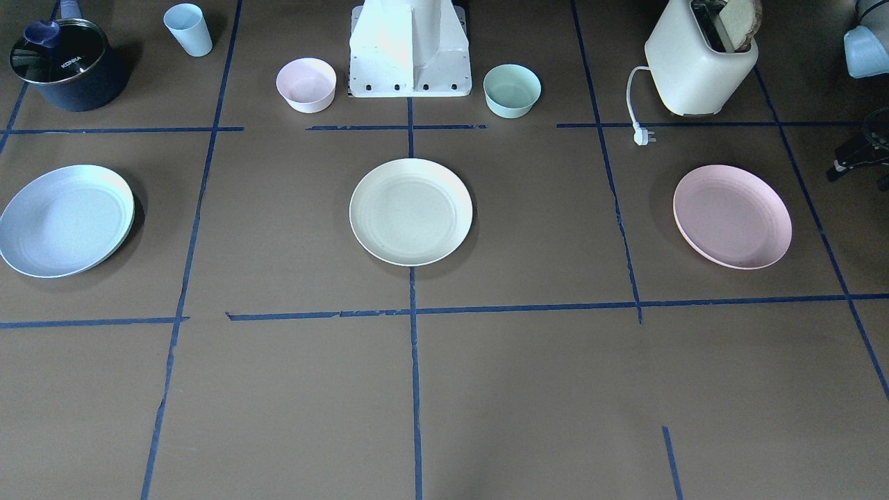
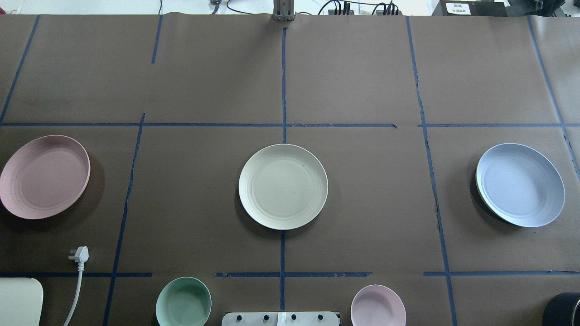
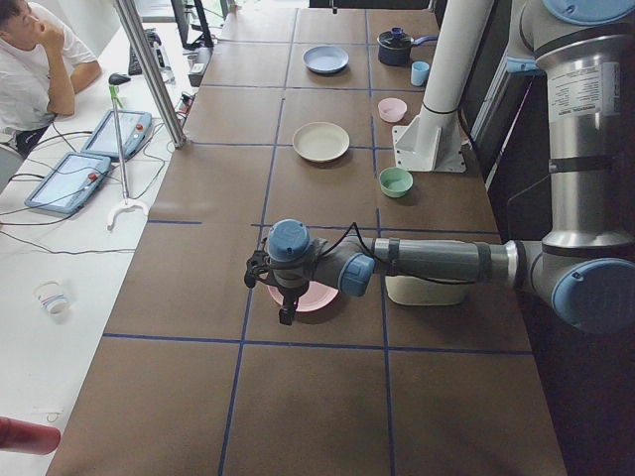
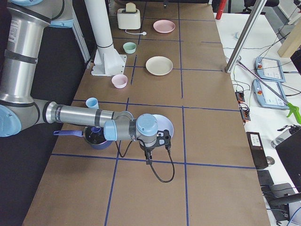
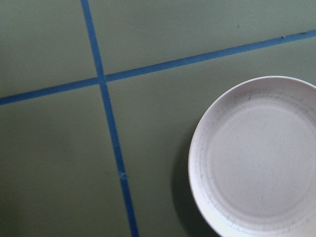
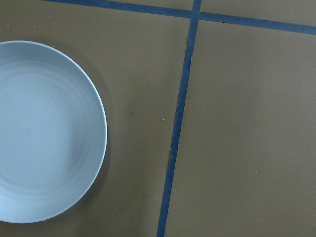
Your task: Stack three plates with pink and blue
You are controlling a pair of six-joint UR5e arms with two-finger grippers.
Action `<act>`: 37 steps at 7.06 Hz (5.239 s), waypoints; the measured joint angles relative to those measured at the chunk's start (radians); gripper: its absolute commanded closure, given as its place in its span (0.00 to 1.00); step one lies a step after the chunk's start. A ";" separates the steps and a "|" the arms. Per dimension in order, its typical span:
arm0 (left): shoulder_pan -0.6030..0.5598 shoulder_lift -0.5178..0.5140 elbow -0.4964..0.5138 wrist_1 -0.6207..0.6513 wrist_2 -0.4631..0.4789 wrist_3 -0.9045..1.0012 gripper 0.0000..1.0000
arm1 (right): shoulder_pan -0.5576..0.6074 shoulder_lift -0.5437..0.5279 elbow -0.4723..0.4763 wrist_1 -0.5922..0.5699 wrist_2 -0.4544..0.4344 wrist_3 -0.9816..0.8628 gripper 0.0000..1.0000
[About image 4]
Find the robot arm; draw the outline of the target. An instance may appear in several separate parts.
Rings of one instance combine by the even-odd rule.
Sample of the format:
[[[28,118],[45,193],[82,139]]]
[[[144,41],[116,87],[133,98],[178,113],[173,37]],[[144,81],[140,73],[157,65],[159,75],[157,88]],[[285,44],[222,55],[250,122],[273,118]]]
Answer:
[[[31,94],[34,98],[69,105],[76,97],[83,99],[92,93],[103,94],[104,83],[94,90],[81,89],[84,74],[83,56],[71,28],[48,27],[43,32],[39,62]],[[0,158],[46,157],[52,153],[57,137],[52,133],[62,127],[59,123],[35,125],[20,133],[0,139]]]

